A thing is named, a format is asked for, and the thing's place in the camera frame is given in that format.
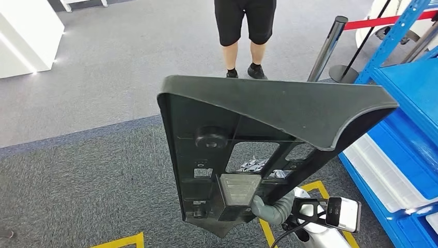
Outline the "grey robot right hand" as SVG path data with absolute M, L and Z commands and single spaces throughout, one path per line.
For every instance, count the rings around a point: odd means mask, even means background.
M 264 167 L 268 160 L 269 159 L 257 159 L 253 156 L 251 160 L 243 163 L 238 171 L 257 173 Z M 251 203 L 251 211 L 256 217 L 268 223 L 280 225 L 285 222 L 291 214 L 294 199 L 294 189 L 271 205 L 265 204 L 260 196 L 255 195 Z

